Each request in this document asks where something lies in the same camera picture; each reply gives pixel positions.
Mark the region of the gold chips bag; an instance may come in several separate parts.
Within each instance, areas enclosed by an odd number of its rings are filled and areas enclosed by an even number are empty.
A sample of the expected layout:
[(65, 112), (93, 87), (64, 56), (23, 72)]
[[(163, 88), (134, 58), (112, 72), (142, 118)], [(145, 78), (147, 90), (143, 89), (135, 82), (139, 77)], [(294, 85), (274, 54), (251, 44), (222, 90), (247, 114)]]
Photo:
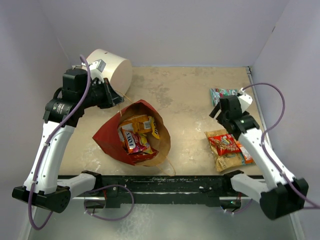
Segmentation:
[(225, 129), (214, 130), (214, 131), (205, 131), (204, 134), (205, 134), (206, 139), (208, 141), (210, 150), (214, 155), (215, 169), (217, 172), (223, 172), (223, 171), (230, 169), (230, 168), (255, 164), (255, 161), (254, 161), (254, 163), (251, 163), (251, 164), (245, 164), (244, 157), (241, 152), (240, 153), (231, 153), (231, 154), (226, 154), (226, 155), (221, 155), (221, 156), (219, 156), (217, 154), (216, 149), (211, 145), (211, 143), (208, 140), (208, 137), (230, 134)]

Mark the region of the orange yellow snack bag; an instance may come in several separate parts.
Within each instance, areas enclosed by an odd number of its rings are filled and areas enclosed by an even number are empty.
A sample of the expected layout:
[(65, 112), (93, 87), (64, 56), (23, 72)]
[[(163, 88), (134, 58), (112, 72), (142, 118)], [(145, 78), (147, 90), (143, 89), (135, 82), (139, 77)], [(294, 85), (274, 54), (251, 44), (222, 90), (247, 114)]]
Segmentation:
[(146, 134), (152, 132), (152, 116), (146, 114), (134, 115), (127, 118), (118, 126), (118, 132), (122, 130), (131, 131), (134, 133)]

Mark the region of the red snack packet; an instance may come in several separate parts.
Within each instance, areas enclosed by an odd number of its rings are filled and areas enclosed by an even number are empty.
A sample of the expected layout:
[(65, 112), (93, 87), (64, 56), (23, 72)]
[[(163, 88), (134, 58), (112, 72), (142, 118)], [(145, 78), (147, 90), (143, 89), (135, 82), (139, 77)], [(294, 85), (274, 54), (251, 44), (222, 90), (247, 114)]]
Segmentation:
[(209, 136), (208, 140), (219, 156), (241, 152), (232, 134)]

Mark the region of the red paper bag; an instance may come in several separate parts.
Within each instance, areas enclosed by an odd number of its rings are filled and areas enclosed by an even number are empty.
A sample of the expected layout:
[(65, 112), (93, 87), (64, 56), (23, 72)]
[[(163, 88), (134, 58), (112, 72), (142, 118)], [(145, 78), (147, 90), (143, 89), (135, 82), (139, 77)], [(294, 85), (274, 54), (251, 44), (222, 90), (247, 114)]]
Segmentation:
[(119, 110), (92, 138), (105, 154), (119, 162), (156, 167), (165, 175), (176, 175), (168, 158), (169, 131), (156, 109), (143, 99)]

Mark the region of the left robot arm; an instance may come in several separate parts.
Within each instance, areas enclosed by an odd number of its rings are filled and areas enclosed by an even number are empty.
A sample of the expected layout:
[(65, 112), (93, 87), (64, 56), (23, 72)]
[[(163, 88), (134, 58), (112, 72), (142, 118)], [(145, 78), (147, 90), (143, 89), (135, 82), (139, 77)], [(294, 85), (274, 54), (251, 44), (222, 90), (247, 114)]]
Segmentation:
[(62, 213), (74, 197), (85, 192), (101, 194), (103, 180), (99, 173), (84, 170), (70, 179), (59, 179), (58, 173), (85, 109), (108, 109), (123, 101), (101, 70), (68, 69), (62, 76), (62, 87), (45, 106), (42, 138), (32, 169), (23, 185), (13, 189), (12, 197), (29, 206)]

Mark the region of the teal candy packet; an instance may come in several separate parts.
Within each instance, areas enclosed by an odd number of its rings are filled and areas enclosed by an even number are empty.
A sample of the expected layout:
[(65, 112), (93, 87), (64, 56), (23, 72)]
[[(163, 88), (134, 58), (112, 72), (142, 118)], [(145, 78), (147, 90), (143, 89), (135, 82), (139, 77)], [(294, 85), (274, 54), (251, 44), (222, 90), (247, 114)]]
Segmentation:
[(212, 105), (216, 107), (220, 102), (220, 98), (225, 96), (237, 95), (237, 93), (238, 93), (237, 89), (211, 88), (210, 96), (211, 96)]

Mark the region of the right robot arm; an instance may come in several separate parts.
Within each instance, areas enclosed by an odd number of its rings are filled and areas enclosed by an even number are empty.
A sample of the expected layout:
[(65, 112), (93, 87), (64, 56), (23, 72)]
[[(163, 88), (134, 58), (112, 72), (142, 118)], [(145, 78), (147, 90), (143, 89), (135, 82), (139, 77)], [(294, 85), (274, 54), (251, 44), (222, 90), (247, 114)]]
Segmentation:
[(247, 112), (252, 102), (245, 93), (222, 97), (210, 117), (244, 146), (262, 172), (264, 182), (234, 171), (222, 183), (222, 190), (228, 196), (245, 194), (259, 203), (267, 218), (275, 220), (304, 208), (309, 185), (304, 178), (296, 178), (263, 139), (260, 126)]

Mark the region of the orange Fox's candy bag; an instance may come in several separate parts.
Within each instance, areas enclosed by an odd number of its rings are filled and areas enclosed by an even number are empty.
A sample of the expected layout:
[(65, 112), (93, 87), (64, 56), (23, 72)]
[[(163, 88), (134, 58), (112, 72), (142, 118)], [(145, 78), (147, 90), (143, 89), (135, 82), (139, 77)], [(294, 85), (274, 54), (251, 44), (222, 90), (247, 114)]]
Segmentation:
[(122, 130), (124, 142), (128, 154), (153, 154), (153, 150), (148, 142), (148, 139), (142, 133), (134, 133), (128, 130)]

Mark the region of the orange small snack packet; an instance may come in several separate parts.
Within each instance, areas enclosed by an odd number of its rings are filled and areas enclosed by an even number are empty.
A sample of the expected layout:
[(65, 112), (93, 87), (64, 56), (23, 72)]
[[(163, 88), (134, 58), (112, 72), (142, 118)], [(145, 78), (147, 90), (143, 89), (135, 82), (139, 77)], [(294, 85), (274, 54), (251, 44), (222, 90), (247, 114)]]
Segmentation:
[(249, 154), (249, 152), (246, 150), (246, 148), (239, 141), (236, 141), (236, 145), (240, 149), (240, 151), (243, 155), (244, 163), (246, 165), (253, 164), (254, 160), (253, 160), (252, 156)]

